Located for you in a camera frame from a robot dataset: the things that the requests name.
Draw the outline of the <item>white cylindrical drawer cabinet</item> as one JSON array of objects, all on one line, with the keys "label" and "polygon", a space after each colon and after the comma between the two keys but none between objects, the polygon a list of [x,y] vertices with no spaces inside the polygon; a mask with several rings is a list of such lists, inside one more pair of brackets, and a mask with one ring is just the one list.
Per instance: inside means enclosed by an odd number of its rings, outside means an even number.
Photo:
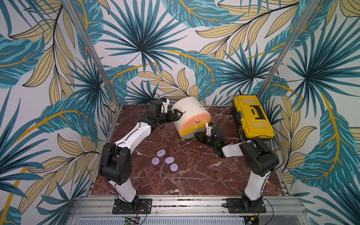
[{"label": "white cylindrical drawer cabinet", "polygon": [[177,109],[183,112],[182,117],[179,121],[173,122],[175,128],[177,129],[180,135],[180,126],[182,123],[189,119],[192,116],[198,115],[200,113],[209,113],[206,108],[200,103],[200,101],[195,97],[186,97],[177,101],[171,108],[171,110]]}]

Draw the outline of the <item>purple round earphone case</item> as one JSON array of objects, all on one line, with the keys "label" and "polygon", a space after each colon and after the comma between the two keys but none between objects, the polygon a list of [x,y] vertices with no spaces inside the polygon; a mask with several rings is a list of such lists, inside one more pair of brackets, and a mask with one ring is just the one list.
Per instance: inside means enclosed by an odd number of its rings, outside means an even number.
[{"label": "purple round earphone case", "polygon": [[176,172],[176,171],[178,171],[178,169],[179,169],[179,167],[178,167],[178,165],[177,165],[176,163],[172,163],[172,164],[170,165],[170,170],[171,170],[172,172]]},{"label": "purple round earphone case", "polygon": [[158,157],[154,157],[152,158],[151,163],[156,166],[160,163],[160,159]]}]

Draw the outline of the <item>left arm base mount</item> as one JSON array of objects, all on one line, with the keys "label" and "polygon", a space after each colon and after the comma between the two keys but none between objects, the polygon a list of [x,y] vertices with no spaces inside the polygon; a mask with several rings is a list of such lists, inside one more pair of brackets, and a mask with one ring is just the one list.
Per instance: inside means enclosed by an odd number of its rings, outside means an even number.
[{"label": "left arm base mount", "polygon": [[133,202],[125,202],[116,198],[113,205],[113,215],[124,214],[150,214],[152,211],[152,199],[135,198]]}]

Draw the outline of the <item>orange top drawer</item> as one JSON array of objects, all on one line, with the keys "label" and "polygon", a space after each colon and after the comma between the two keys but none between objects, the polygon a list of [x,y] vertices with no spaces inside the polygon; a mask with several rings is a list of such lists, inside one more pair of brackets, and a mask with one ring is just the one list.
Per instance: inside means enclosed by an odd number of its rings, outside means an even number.
[{"label": "orange top drawer", "polygon": [[200,113],[198,115],[192,116],[189,119],[185,120],[182,125],[180,126],[180,129],[183,127],[187,127],[191,124],[195,124],[195,123],[207,123],[211,121],[211,115],[209,113]]}]

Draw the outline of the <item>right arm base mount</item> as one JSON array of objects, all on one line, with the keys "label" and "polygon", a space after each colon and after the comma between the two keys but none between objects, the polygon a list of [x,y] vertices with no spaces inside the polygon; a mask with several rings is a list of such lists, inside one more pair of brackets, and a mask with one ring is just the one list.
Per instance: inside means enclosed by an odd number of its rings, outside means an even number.
[{"label": "right arm base mount", "polygon": [[236,213],[266,213],[265,204],[262,198],[251,201],[247,198],[227,198],[223,204],[230,214]]}]

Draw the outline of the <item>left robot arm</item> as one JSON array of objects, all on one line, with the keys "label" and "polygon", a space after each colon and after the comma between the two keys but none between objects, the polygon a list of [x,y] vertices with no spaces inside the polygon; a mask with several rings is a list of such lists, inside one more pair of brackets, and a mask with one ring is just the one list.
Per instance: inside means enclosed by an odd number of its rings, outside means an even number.
[{"label": "left robot arm", "polygon": [[108,142],[103,146],[98,174],[115,188],[118,199],[122,203],[137,204],[138,202],[138,193],[130,181],[131,155],[134,150],[159,126],[177,122],[185,113],[184,110],[169,110],[168,104],[169,100],[165,97],[160,100],[152,100],[148,110],[131,131],[119,141]]}]

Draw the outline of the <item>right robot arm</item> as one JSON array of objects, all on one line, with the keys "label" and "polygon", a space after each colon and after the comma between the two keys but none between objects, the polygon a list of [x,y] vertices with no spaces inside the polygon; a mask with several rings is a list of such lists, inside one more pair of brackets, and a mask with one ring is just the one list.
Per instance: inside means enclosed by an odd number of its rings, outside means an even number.
[{"label": "right robot arm", "polygon": [[219,128],[212,128],[210,132],[196,132],[194,136],[198,142],[211,147],[218,157],[244,157],[251,172],[242,194],[243,202],[251,205],[262,200],[265,183],[279,163],[278,156],[265,143],[264,138],[257,136],[247,141],[227,144]]}]

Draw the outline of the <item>yellow drawer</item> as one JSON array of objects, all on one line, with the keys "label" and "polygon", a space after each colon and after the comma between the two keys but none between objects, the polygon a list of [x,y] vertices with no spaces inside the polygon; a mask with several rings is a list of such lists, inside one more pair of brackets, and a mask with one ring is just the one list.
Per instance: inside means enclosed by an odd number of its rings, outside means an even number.
[{"label": "yellow drawer", "polygon": [[205,124],[206,123],[200,122],[200,123],[191,124],[187,127],[182,127],[180,129],[180,135],[182,137],[187,134],[206,131]]}]

